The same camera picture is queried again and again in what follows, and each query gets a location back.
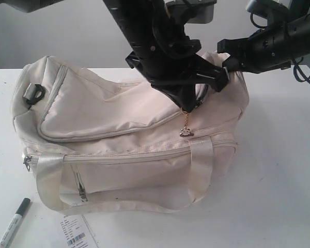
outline white wall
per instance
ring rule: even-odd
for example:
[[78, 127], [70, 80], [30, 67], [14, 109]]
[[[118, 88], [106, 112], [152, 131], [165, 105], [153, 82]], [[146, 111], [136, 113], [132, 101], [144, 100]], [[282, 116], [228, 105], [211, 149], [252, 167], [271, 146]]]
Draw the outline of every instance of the white wall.
[[[187, 35], [201, 40], [202, 51], [216, 50], [224, 38], [249, 36], [256, 28], [245, 11], [248, 1], [218, 0], [214, 20], [188, 24]], [[130, 52], [102, 0], [65, 0], [28, 14], [0, 5], [0, 68], [22, 68], [45, 55], [82, 67], [127, 67]]]

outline gold charm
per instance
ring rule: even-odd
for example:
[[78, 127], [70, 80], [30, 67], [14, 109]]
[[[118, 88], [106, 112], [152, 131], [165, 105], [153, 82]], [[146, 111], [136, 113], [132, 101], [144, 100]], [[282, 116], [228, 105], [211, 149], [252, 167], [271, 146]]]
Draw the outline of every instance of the gold charm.
[[190, 113], [181, 110], [183, 112], [183, 114], [185, 115], [185, 125], [184, 128], [181, 129], [180, 132], [180, 137], [189, 137], [189, 136], [194, 136], [194, 133], [188, 128], [188, 121], [190, 118]]

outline bag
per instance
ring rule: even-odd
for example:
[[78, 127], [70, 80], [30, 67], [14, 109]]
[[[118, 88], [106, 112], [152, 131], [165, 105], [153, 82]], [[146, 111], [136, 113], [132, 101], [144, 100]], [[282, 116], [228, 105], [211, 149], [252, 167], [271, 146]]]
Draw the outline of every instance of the bag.
[[[226, 57], [204, 55], [217, 66]], [[201, 200], [231, 164], [249, 102], [242, 73], [229, 76], [189, 115], [194, 136], [181, 137], [185, 114], [144, 78], [114, 83], [55, 57], [27, 65], [11, 112], [43, 203], [69, 215], [174, 212]]]

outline white table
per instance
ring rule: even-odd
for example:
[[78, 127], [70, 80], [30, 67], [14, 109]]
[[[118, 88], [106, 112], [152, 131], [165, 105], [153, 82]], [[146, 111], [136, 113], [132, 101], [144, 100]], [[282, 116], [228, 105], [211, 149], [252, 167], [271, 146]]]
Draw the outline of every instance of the white table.
[[[137, 75], [94, 71], [110, 80]], [[11, 247], [50, 247], [44, 229], [58, 213], [41, 203], [10, 119], [20, 72], [0, 70], [0, 237], [30, 197]], [[290, 70], [245, 78], [250, 106], [236, 130], [240, 148], [227, 176], [214, 178], [208, 196], [179, 213], [85, 215], [99, 247], [310, 248], [310, 86], [296, 82]]]

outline marker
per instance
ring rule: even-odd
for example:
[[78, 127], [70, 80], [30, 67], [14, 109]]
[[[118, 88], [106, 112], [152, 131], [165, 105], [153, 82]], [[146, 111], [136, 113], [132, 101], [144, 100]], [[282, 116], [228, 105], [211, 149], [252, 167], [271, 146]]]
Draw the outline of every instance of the marker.
[[21, 222], [21, 219], [22, 219], [27, 207], [29, 206], [29, 204], [30, 204], [30, 199], [24, 198], [24, 200], [20, 204], [20, 207], [16, 211], [16, 214], [12, 218], [9, 226], [7, 227], [5, 234], [3, 235], [3, 237], [0, 240], [0, 248], [7, 247], [7, 244], [9, 243], [9, 240], [10, 240], [12, 234], [14, 233], [16, 228], [19, 226], [19, 223]]

